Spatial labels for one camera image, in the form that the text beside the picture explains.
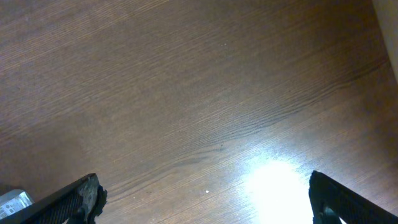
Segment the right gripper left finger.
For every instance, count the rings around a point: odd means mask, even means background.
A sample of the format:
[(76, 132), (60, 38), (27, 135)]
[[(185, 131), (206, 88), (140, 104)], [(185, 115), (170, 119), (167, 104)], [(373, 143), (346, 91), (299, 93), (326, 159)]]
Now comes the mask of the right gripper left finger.
[(95, 173), (88, 174), (21, 211), (1, 224), (95, 224), (107, 202), (107, 191)]

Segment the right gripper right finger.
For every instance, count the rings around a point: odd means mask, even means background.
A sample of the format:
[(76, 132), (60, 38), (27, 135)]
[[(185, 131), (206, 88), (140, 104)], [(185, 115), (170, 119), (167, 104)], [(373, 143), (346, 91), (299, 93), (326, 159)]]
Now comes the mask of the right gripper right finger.
[(397, 223), (397, 216), (335, 181), (313, 171), (309, 180), (313, 224)]

